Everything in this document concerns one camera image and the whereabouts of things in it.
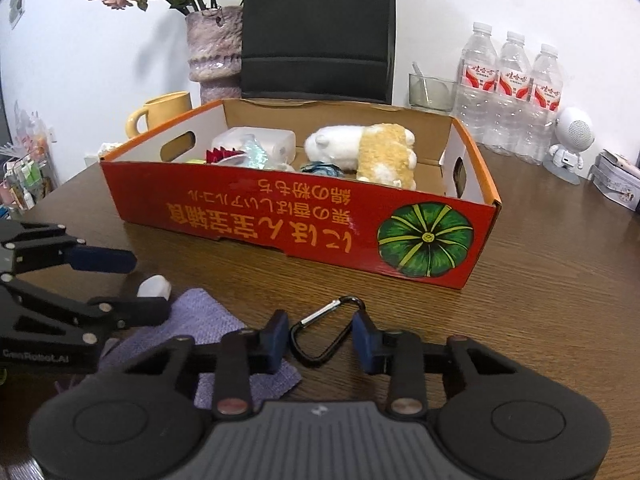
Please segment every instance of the pumpkin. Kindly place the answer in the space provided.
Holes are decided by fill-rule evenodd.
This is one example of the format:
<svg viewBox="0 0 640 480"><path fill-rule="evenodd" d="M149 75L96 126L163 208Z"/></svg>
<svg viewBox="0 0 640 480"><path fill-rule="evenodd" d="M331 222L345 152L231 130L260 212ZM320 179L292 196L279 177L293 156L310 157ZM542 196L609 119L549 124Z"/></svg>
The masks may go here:
<svg viewBox="0 0 640 480"><path fill-rule="evenodd" d="M398 208L378 228L380 257L409 278L437 278L458 267L473 241L469 220L441 202Z"/></svg>

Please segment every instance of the robot figurine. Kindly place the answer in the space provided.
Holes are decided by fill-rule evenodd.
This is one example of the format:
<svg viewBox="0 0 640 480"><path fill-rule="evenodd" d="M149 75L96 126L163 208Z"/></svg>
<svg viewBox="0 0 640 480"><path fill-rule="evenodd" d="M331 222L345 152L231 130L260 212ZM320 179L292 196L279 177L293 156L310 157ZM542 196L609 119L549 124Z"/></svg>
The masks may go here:
<svg viewBox="0 0 640 480"><path fill-rule="evenodd" d="M558 117L556 137L560 144L549 148L552 158L543 163L544 167L571 184L580 184L580 178L575 174L575 170L584 167L580 153L595 140L591 119L577 108L566 108Z"/></svg>

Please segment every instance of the carabiner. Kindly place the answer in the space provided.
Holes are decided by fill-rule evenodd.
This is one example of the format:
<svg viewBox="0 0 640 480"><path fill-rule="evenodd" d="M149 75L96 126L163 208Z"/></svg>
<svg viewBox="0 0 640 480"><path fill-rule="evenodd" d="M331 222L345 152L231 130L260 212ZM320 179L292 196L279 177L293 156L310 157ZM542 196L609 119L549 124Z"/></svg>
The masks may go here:
<svg viewBox="0 0 640 480"><path fill-rule="evenodd" d="M344 340L348 338L351 333L351 321L347 324L346 327L342 329L342 332L338 334L338 337L335 338L334 342L332 342L318 357L311 357L305 354L298 345L298 341L296 339L298 332L305 329L307 326L312 324L315 320L320 319L323 316L326 316L328 313L333 312L336 308L344 304L354 304L358 307L359 310L366 310L366 306L364 301L360 298L356 298L356 296L341 296L337 300L333 300L331 303L326 304L324 307L316 310L313 314L306 316L305 319L300 320L289 330L289 346L291 348L291 353L294 357L300 362L300 364L304 365L307 368L318 368L323 364L329 362L331 358L338 351Z"/></svg>

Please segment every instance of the gray ridged panel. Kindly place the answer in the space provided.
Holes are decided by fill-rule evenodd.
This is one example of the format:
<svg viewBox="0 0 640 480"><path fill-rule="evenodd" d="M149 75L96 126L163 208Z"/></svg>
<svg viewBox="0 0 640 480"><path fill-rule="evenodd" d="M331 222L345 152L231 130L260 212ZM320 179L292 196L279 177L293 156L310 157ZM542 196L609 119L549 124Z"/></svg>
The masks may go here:
<svg viewBox="0 0 640 480"><path fill-rule="evenodd" d="M373 402L267 402L219 424L168 480L475 480L451 465L417 423Z"/></svg>

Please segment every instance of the bottle cap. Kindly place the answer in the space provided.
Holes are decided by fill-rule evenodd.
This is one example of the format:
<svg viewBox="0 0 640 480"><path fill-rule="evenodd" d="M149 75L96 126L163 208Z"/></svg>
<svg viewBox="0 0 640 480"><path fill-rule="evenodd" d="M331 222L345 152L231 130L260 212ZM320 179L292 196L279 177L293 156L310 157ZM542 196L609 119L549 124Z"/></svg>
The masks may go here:
<svg viewBox="0 0 640 480"><path fill-rule="evenodd" d="M507 32L507 40L513 40L517 43L524 44L524 34L519 34L517 32L509 30Z"/></svg>
<svg viewBox="0 0 640 480"><path fill-rule="evenodd" d="M484 32L485 34L491 34L492 26L486 23L474 22L474 32Z"/></svg>
<svg viewBox="0 0 640 480"><path fill-rule="evenodd" d="M558 57L558 49L553 45L548 45L546 43L542 44L540 52L542 52L542 54L549 54L550 56Z"/></svg>

